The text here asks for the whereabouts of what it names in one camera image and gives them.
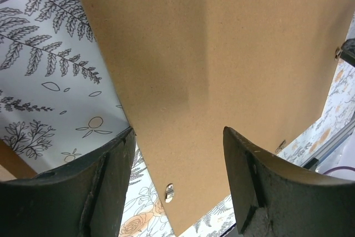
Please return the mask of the metal turn clip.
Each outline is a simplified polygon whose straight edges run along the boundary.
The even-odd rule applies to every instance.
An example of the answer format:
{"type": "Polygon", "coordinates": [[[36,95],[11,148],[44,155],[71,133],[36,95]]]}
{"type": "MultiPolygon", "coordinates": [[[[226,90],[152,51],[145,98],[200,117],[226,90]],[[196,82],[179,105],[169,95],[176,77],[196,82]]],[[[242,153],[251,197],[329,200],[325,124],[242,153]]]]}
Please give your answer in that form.
{"type": "Polygon", "coordinates": [[[165,202],[170,203],[175,195],[173,183],[169,183],[165,188],[165,202]]]}
{"type": "Polygon", "coordinates": [[[286,140],[283,140],[282,143],[275,150],[275,153],[278,154],[279,152],[281,152],[285,148],[286,144],[286,140]]]}

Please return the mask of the floral patterned table mat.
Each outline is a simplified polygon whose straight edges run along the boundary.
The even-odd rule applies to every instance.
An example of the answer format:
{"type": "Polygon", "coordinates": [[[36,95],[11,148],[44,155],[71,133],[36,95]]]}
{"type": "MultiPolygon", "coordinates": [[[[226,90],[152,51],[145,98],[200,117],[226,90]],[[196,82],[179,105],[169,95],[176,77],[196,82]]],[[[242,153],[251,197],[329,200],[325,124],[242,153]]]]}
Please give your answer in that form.
{"type": "MultiPolygon", "coordinates": [[[[354,68],[339,60],[321,118],[280,156],[301,165],[354,119],[354,68]]],[[[128,127],[80,0],[1,0],[1,140],[36,173],[128,127]]],[[[119,236],[223,236],[230,195],[175,234],[136,147],[119,236]]]]}

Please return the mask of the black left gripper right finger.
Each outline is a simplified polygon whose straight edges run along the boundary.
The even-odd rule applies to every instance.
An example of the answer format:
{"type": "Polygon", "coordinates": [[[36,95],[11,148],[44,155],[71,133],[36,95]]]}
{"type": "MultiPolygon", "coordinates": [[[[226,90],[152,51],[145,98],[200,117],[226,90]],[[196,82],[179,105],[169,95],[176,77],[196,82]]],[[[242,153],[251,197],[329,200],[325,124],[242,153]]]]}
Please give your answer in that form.
{"type": "Polygon", "coordinates": [[[296,166],[230,127],[224,157],[243,236],[353,236],[354,182],[296,166]]]}

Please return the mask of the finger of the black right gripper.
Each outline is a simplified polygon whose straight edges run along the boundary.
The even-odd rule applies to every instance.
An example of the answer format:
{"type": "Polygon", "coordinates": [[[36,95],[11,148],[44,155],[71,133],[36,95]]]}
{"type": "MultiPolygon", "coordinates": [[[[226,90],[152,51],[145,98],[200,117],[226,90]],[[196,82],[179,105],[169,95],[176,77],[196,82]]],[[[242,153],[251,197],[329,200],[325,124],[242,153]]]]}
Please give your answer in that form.
{"type": "Polygon", "coordinates": [[[351,38],[346,40],[341,46],[341,59],[355,66],[355,39],[351,38]]]}

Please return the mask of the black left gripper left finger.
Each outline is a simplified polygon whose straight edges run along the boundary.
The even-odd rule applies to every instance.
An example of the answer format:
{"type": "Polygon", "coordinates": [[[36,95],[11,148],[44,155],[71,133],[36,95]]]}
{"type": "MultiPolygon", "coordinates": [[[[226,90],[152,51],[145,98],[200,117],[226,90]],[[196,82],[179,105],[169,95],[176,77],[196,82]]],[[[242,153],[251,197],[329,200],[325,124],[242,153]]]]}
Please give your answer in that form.
{"type": "Polygon", "coordinates": [[[38,174],[1,182],[2,236],[118,236],[135,132],[38,174]]]}

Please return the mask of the wooden picture frame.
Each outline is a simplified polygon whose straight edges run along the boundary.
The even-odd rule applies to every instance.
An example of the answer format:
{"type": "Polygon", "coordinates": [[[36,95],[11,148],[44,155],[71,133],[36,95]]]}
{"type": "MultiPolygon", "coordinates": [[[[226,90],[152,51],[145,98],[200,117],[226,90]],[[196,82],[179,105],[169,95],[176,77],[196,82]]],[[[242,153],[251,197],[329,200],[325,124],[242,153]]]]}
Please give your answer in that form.
{"type": "Polygon", "coordinates": [[[37,173],[1,140],[1,181],[30,179],[37,173]]]}

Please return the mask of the brown frame backing board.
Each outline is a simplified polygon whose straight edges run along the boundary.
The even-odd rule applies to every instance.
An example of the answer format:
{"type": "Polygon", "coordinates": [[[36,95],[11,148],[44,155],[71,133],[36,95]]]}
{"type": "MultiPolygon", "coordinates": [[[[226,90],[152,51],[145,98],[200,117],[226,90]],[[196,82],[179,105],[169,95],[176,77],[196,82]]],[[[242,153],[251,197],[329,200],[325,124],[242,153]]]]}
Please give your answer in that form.
{"type": "Polygon", "coordinates": [[[176,235],[230,192],[232,127],[275,152],[317,121],[354,0],[81,0],[176,235]]]}

